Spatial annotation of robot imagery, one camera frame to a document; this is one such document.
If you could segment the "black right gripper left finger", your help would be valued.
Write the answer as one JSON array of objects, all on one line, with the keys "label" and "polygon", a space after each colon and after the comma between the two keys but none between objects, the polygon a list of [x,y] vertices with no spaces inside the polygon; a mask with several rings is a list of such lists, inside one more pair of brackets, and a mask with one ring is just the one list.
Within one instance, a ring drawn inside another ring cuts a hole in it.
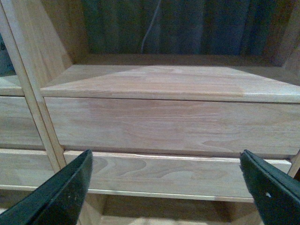
[{"label": "black right gripper left finger", "polygon": [[92,152],[86,150],[0,215],[2,225],[75,225],[90,185]]}]

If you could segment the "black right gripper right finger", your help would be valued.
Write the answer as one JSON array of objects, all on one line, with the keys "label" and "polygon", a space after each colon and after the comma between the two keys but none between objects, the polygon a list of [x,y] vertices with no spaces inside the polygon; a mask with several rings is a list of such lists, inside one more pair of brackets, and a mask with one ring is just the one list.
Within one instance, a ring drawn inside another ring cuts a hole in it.
[{"label": "black right gripper right finger", "polygon": [[244,150],[240,168],[247,189],[265,225],[300,223],[300,182]]}]

